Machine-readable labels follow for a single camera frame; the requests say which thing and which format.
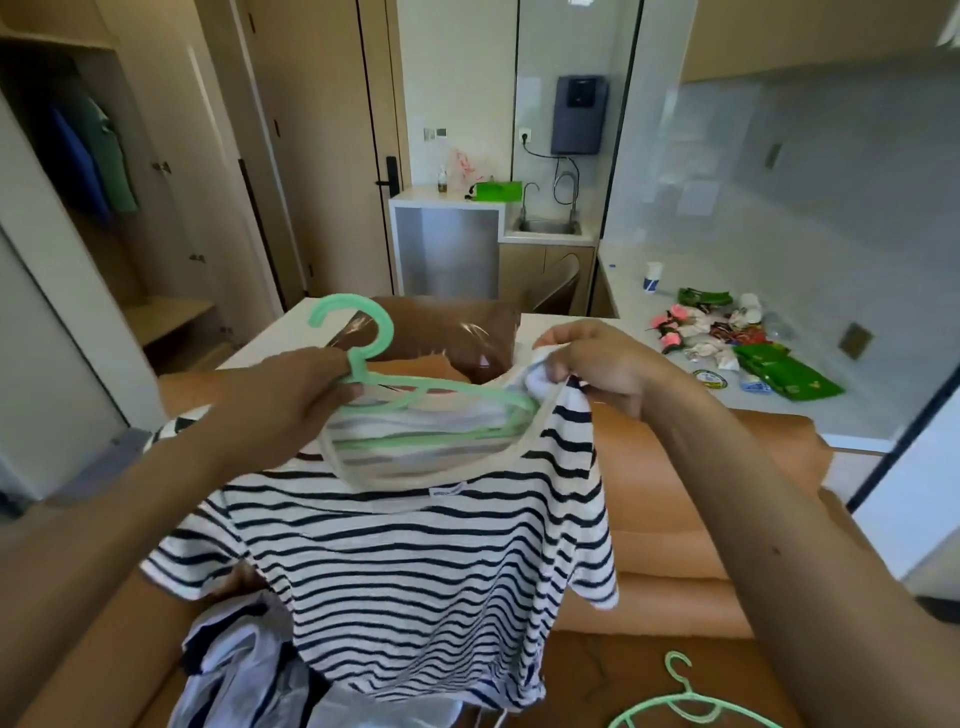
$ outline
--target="shirt sleeve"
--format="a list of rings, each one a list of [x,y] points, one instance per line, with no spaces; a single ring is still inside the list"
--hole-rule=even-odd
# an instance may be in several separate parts
[[[619,600],[616,588],[616,568],[613,566],[613,541],[610,520],[603,496],[603,483],[594,456],[590,478],[599,483],[597,497],[586,504],[588,525],[580,529],[573,557],[570,587],[598,609],[612,609]]]
[[[570,587],[598,609],[612,609],[619,600],[613,544],[607,529],[599,543],[581,541],[575,552]]]
[[[179,417],[165,425],[147,449],[174,437],[196,419]],[[247,547],[227,511],[223,493],[214,492],[160,542],[140,568],[158,586],[184,599],[199,599],[220,588]]]

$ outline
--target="sink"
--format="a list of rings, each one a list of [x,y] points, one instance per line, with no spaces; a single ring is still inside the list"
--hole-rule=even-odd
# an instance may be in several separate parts
[[[547,235],[579,235],[580,223],[564,220],[521,220],[516,228],[520,232],[542,232]]]

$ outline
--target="white t-shirt with navy stripes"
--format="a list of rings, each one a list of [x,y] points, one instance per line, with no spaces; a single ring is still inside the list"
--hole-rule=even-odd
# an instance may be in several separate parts
[[[532,705],[544,696],[540,660],[566,588],[602,609],[616,604],[612,544],[580,381],[550,384],[534,364],[492,385],[541,401],[518,437],[340,451],[338,440],[505,417],[454,394],[389,415],[344,410],[294,459],[207,498],[143,570],[196,599],[247,560],[290,610],[303,660],[377,699]]]

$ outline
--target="wardrobe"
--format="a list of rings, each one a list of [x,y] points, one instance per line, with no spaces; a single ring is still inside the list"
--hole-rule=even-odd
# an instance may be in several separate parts
[[[59,175],[43,127],[65,88],[119,141],[123,211]],[[193,0],[0,0],[0,89],[0,226],[127,423],[155,427],[156,375],[213,368],[283,312]]]

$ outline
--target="faucet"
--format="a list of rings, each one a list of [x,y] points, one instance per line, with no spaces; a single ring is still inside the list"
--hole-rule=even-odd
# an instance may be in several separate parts
[[[573,180],[573,200],[570,201],[570,225],[577,219],[577,198],[580,196],[580,175],[566,170],[553,181],[553,198],[557,199],[557,185],[564,177],[570,177]]]
[[[526,183],[526,184],[523,185],[523,196],[520,198],[520,200],[521,200],[521,202],[520,202],[520,220],[519,220],[520,225],[523,225],[523,223],[524,223],[524,222],[526,221],[526,219],[527,219],[527,187],[529,187],[531,184],[532,184],[534,187],[537,188],[537,191],[538,191],[538,192],[540,192],[540,185],[537,184],[536,182],[528,182],[528,183]]]

